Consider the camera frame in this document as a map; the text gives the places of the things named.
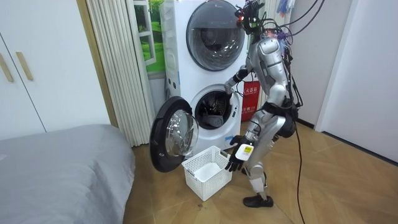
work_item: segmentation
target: wooden floor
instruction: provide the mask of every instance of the wooden floor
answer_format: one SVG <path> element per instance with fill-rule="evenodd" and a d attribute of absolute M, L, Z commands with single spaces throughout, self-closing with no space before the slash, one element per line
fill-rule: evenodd
<path fill-rule="evenodd" d="M 298 133 L 303 152 L 300 201 L 307 224 L 398 223 L 398 167 L 305 126 L 299 126 Z M 136 177 L 124 223 L 302 223 L 296 199 L 295 136 L 280 139 L 264 158 L 273 208 L 242 204 L 243 197 L 254 194 L 240 172 L 202 202 L 185 184 L 181 166 L 159 173 L 148 150 L 148 146 L 134 149 Z"/>

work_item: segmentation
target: gray blanket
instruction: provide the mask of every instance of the gray blanket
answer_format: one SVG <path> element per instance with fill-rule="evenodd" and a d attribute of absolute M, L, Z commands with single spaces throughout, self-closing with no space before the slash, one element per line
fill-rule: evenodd
<path fill-rule="evenodd" d="M 134 164 L 109 125 L 0 141 L 0 223 L 122 223 Z"/>

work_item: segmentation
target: plastic basket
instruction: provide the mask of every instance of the plastic basket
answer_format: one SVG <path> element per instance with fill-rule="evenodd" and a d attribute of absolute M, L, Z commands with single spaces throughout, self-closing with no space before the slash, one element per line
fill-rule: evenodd
<path fill-rule="evenodd" d="M 182 163 L 187 185 L 206 201 L 223 188 L 232 179 L 232 172 L 224 168 L 228 164 L 227 157 L 221 155 L 220 149 L 211 146 L 203 152 Z"/>

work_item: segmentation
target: red sign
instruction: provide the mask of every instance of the red sign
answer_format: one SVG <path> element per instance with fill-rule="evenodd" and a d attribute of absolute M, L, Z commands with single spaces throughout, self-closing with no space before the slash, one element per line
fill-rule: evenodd
<path fill-rule="evenodd" d="M 245 82 L 243 86 L 242 121 L 248 121 L 257 110 L 257 102 L 260 95 L 260 83 L 258 81 Z"/>

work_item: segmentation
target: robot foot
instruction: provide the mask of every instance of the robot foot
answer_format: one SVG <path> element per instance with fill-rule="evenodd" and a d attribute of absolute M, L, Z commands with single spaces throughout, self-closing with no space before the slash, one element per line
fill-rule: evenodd
<path fill-rule="evenodd" d="M 267 200 L 263 200 L 260 195 L 256 195 L 244 198 L 243 204 L 250 208 L 272 207 L 274 206 L 274 201 L 270 196 L 267 196 Z"/>

